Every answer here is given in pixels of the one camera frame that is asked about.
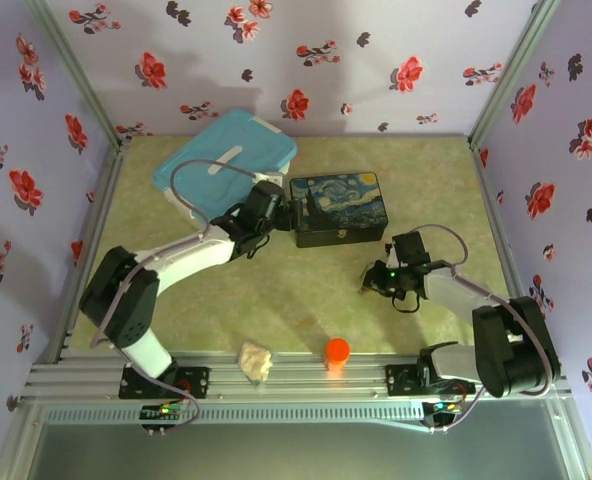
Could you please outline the starry night tin box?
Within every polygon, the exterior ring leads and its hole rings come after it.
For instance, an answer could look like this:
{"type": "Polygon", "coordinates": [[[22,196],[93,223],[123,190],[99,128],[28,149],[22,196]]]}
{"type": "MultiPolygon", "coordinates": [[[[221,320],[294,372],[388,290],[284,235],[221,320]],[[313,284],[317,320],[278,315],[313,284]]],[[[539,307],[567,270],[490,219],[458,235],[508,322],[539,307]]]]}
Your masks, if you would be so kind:
{"type": "Polygon", "coordinates": [[[374,172],[295,177],[290,194],[307,198],[307,231],[294,233],[299,248],[377,242],[388,225],[374,172]]]}

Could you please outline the blue lidded plastic storage box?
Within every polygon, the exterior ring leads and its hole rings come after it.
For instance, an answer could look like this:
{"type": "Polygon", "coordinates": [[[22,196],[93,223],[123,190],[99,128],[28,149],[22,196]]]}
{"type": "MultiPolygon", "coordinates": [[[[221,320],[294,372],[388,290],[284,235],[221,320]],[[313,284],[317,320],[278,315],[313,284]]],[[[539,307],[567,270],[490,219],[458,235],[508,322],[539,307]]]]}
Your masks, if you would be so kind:
{"type": "Polygon", "coordinates": [[[204,221],[177,200],[173,190],[213,219],[244,201],[253,186],[252,178],[228,169],[228,164],[252,173],[285,174],[296,152],[295,140],[279,128],[246,110],[235,109],[158,166],[152,183],[182,218],[200,228],[204,221]]]}

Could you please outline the orange cylindrical container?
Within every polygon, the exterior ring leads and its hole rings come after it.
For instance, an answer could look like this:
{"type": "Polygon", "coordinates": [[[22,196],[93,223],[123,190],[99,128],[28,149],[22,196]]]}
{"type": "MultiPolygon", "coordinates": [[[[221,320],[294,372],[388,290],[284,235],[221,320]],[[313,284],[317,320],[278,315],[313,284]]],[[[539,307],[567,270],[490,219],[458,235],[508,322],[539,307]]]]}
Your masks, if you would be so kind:
{"type": "Polygon", "coordinates": [[[330,373],[340,373],[351,355],[349,343],[343,338],[330,339],[325,347],[324,364],[330,373]]]}

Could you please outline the crumpled beige bag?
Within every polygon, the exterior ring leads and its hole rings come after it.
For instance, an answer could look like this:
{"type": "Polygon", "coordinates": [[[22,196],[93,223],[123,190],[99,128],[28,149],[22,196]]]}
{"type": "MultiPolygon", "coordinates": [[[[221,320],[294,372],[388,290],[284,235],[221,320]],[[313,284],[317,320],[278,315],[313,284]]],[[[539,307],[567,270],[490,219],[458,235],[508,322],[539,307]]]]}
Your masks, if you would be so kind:
{"type": "Polygon", "coordinates": [[[238,367],[254,386],[259,387],[267,381],[272,366],[270,350],[250,341],[242,344],[238,367]]]}

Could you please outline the green circuit board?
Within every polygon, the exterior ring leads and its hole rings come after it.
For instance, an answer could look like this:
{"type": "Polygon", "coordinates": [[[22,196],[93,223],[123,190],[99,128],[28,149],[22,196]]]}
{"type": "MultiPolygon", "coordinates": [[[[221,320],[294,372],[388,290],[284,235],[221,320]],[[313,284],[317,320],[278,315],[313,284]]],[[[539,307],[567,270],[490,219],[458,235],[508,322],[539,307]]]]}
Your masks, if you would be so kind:
{"type": "Polygon", "coordinates": [[[462,402],[423,402],[422,423],[428,427],[441,428],[452,424],[461,415],[462,402]]]}
{"type": "Polygon", "coordinates": [[[139,411],[138,420],[145,429],[167,429],[182,422],[184,412],[171,404],[144,405],[139,411]]]}

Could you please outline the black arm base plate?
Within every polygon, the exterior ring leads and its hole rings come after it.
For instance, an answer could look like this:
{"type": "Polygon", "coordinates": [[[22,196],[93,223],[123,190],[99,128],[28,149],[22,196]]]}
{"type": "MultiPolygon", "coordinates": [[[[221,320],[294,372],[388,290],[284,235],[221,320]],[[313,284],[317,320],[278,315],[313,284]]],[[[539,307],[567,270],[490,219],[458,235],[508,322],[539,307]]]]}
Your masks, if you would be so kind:
{"type": "MultiPolygon", "coordinates": [[[[186,391],[196,399],[204,399],[209,387],[210,369],[172,365],[160,381],[186,391]]],[[[168,389],[146,380],[134,368],[124,367],[119,385],[118,397],[127,400],[175,399],[181,398],[168,389]]]]}
{"type": "Polygon", "coordinates": [[[385,385],[389,397],[413,397],[427,395],[415,364],[386,365],[385,385]]]}

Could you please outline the aluminium frame rail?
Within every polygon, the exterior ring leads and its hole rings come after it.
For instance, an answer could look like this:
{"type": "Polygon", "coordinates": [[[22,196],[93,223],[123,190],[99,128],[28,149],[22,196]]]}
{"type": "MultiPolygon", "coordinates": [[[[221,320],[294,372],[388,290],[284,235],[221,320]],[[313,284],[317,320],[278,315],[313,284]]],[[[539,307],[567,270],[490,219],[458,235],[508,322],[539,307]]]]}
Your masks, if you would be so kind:
{"type": "MultiPolygon", "coordinates": [[[[321,357],[307,353],[282,353],[273,358],[267,381],[254,386],[241,372],[232,354],[190,354],[178,358],[178,366],[210,369],[208,403],[358,402],[363,400],[470,400],[474,384],[449,381],[427,388],[427,395],[389,397],[386,365],[415,364],[414,357],[393,354],[353,354],[340,373],[330,373],[321,357]]],[[[22,398],[42,401],[118,400],[124,367],[111,354],[65,352],[56,364],[34,366],[22,390],[22,398]]]]}

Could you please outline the aluminium frame post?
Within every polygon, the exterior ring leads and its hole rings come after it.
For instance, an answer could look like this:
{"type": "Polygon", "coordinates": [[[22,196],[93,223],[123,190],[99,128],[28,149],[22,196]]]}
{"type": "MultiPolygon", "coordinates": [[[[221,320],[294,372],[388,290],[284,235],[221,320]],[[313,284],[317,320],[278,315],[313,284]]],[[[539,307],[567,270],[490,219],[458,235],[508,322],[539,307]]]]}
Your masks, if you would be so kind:
{"type": "Polygon", "coordinates": [[[530,61],[560,3],[561,0],[537,0],[534,2],[528,21],[503,67],[500,79],[467,137],[472,152],[481,146],[482,141],[500,115],[503,105],[530,61]]]}
{"type": "Polygon", "coordinates": [[[22,0],[34,20],[45,33],[55,48],[60,62],[74,82],[85,105],[93,113],[105,137],[114,152],[119,152],[122,141],[111,125],[109,115],[103,107],[99,96],[93,88],[81,62],[78,60],[70,42],[59,26],[47,0],[22,0]]]}

